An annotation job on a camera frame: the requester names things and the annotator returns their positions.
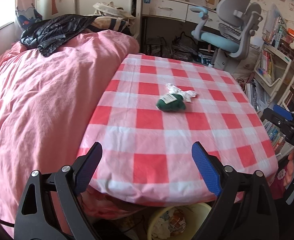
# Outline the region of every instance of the blue seat cushion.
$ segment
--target blue seat cushion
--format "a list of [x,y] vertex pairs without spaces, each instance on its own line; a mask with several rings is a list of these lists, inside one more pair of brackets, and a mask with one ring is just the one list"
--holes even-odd
[[200,32],[200,39],[227,52],[236,53],[239,49],[239,44],[213,33]]

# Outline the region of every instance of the checkered tablecloth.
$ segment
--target checkered tablecloth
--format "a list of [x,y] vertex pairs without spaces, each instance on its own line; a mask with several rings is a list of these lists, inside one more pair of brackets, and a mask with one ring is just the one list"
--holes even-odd
[[[168,92],[166,83],[198,96],[184,112],[161,112],[156,103]],[[268,135],[231,75],[165,58],[128,55],[90,120],[79,155],[95,141],[103,158],[90,186],[130,203],[212,200],[191,157],[196,141],[239,172],[273,177],[277,171]]]

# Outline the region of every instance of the pink duvet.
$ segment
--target pink duvet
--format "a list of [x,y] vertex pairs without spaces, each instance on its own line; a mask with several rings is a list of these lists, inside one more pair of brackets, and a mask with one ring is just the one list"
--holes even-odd
[[139,51],[114,31],[80,34],[48,58],[20,43],[0,56],[0,219],[14,223],[31,171],[72,164],[117,68]]

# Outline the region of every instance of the crumpled paper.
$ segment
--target crumpled paper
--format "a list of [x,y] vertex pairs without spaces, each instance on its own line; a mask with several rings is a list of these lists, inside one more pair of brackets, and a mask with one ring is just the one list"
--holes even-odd
[[175,87],[174,85],[170,83],[167,83],[166,87],[170,94],[181,95],[183,97],[184,102],[191,103],[191,98],[194,98],[197,96],[197,93],[195,91],[192,91],[192,90],[182,91],[180,88]]
[[151,235],[159,239],[168,239],[177,236],[186,229],[184,213],[179,208],[171,208],[156,221]]

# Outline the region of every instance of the yellow bin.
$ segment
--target yellow bin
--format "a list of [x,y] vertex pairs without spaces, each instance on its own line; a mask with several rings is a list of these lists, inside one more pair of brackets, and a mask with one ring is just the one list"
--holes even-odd
[[[161,240],[158,237],[151,237],[152,229],[157,220],[162,216],[162,214],[164,214],[171,208],[173,207],[160,208],[150,217],[147,231],[147,240]],[[186,229],[180,235],[171,236],[167,238],[167,240],[191,240],[205,221],[207,215],[211,210],[211,207],[205,203],[200,203],[188,206],[180,206],[179,209],[181,209],[184,213],[186,220]]]

